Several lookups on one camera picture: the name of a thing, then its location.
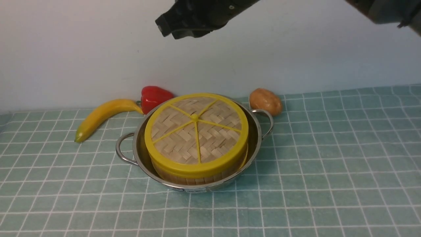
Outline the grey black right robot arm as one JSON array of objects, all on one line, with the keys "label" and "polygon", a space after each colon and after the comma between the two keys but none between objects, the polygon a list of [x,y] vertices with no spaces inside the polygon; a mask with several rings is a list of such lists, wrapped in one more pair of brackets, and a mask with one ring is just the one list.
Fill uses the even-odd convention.
[{"label": "grey black right robot arm", "polygon": [[[201,38],[255,5],[255,0],[176,0],[155,23],[164,37]],[[349,0],[347,3],[375,24],[398,23],[420,33],[419,0]]]}]

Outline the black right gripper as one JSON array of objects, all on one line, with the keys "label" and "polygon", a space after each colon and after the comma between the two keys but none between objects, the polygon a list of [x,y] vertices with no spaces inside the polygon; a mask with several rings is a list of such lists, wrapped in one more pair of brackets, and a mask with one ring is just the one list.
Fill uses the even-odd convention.
[{"label": "black right gripper", "polygon": [[177,0],[171,7],[174,39],[201,38],[219,30],[257,0]]}]

